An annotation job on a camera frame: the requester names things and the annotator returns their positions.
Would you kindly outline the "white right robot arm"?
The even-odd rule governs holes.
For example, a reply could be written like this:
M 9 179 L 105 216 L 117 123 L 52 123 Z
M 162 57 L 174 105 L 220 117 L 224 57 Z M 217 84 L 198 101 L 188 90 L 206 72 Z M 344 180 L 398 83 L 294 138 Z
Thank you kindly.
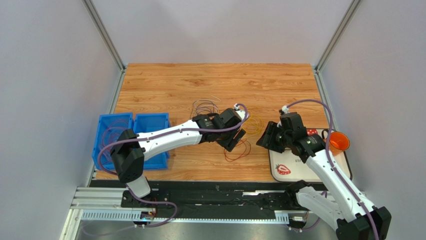
M 268 122 L 256 144 L 280 154 L 290 151 L 299 157 L 334 197 L 330 201 L 312 184 L 299 180 L 285 189 L 292 206 L 316 214 L 339 240 L 386 239 L 392 220 L 389 210 L 377 207 L 352 183 L 326 148 L 324 138 L 309 134 L 298 113 L 281 112 L 279 119 L 278 123 Z

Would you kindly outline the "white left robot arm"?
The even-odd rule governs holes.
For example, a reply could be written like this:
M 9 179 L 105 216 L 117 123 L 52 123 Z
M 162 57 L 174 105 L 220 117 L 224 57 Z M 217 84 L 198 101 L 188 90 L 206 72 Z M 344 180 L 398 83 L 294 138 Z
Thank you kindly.
M 238 103 L 222 113 L 200 114 L 180 125 L 154 132 L 125 130 L 107 148 L 119 181 L 141 199 L 151 193 L 144 175 L 145 161 L 180 147 L 212 142 L 231 152 L 246 133 L 242 124 L 248 117 L 247 108 Z

